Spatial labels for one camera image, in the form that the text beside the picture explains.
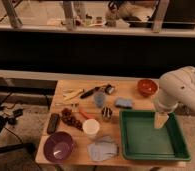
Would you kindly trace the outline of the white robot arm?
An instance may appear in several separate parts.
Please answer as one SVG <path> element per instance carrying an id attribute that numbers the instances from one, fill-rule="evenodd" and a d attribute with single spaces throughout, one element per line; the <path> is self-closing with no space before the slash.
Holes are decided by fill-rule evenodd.
<path id="1" fill-rule="evenodd" d="M 178 103 L 195 112 L 195 67 L 187 66 L 163 74 L 159 78 L 159 90 L 153 100 L 154 128 L 160 129 Z"/>

